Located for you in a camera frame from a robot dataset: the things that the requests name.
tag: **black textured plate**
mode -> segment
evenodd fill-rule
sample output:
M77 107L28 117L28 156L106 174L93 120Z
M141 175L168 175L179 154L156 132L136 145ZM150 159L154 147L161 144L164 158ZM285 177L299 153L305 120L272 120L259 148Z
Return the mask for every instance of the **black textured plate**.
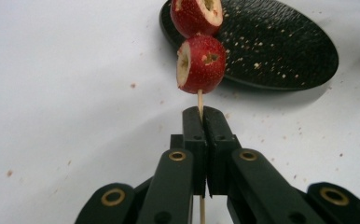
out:
M170 16L160 26L178 49L185 40ZM227 49L225 77L271 90L299 91L326 83L339 65L330 38L313 21L275 0L222 0L224 21L216 38Z

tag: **wooden skewer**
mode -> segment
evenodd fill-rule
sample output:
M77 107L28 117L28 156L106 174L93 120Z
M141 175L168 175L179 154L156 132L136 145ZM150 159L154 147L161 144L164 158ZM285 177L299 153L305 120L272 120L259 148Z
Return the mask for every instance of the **wooden skewer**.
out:
M198 90L198 110L200 111L201 121L203 122L203 92ZM205 201L203 195L200 196L200 216L201 224L205 224Z
M198 109L200 110L201 120L203 118L203 92L198 90Z

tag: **apple half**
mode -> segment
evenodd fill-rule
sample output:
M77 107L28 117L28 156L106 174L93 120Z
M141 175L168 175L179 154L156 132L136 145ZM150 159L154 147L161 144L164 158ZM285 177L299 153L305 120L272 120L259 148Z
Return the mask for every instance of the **apple half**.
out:
M177 51L177 86L180 90L197 94L208 93L223 79L226 50L209 35L194 35Z
M193 35L216 35L223 23L220 0L172 0L171 18L177 31Z

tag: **white table surface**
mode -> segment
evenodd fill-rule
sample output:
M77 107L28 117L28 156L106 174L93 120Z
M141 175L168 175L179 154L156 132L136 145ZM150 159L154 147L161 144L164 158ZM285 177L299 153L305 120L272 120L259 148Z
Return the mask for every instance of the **white table surface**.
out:
M224 81L204 103L292 186L360 198L360 0L283 2L332 38L337 74L295 92ZM74 223L96 189L154 174L197 102L176 88L163 3L0 0L0 223ZM207 223L231 223L225 201L207 199Z

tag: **crumb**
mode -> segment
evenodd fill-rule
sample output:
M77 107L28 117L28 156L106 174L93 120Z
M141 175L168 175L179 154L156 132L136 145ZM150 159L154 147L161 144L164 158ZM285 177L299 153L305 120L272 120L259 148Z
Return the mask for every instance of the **crumb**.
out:
M8 171L7 171L7 177L11 177L12 174L13 174L12 170L8 170Z
M261 63L255 63L254 67L255 67L255 69L259 69L261 67Z

